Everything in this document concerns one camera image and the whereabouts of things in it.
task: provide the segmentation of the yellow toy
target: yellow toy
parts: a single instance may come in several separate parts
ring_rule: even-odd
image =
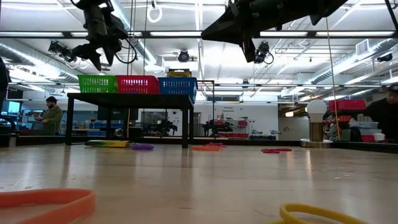
[[[367,222],[358,220],[357,218],[349,215],[341,214],[324,208],[318,208],[311,205],[303,205],[299,203],[290,203],[280,206],[279,215],[283,220],[269,222],[266,224],[309,224],[303,220],[294,217],[291,212],[301,212],[311,215],[318,215],[320,217],[329,218],[334,221],[338,221],[345,224],[369,224]]]

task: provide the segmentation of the orange rubber band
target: orange rubber band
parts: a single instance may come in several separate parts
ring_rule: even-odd
[[[0,193],[0,207],[60,203],[64,205],[18,224],[70,223],[94,212],[95,193],[85,189],[43,189]]]

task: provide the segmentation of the rubber band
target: rubber band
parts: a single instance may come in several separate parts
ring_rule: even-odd
[[[335,211],[327,210],[324,208],[318,208],[311,205],[303,205],[299,203],[289,203],[280,206],[279,215],[282,217],[281,221],[269,222],[267,224],[309,224],[293,216],[291,212],[300,212],[311,215],[317,215],[320,217],[329,218],[334,221],[338,221],[346,224],[369,224],[367,222],[361,221],[357,218],[338,213]]]
[[[0,207],[64,204],[18,224],[70,223],[95,210],[95,194],[85,189],[43,189],[0,193]]]

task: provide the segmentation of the man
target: man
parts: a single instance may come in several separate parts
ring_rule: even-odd
[[[379,123],[386,139],[398,141],[398,84],[388,88],[387,98],[371,103],[364,115]]]
[[[59,135],[63,111],[57,106],[57,99],[54,96],[48,97],[46,102],[49,109],[44,113],[44,119],[41,123],[48,128],[55,127],[55,135]]]

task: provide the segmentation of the workbench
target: workbench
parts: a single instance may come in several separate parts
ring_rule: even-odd
[[[124,94],[124,93],[68,93],[67,129],[65,144],[72,144],[72,124],[75,100],[84,101],[108,109],[106,137],[112,138],[111,120],[113,108],[130,109],[175,109],[182,110],[182,147],[188,147],[189,138],[193,140],[193,103],[188,95],[171,94]]]

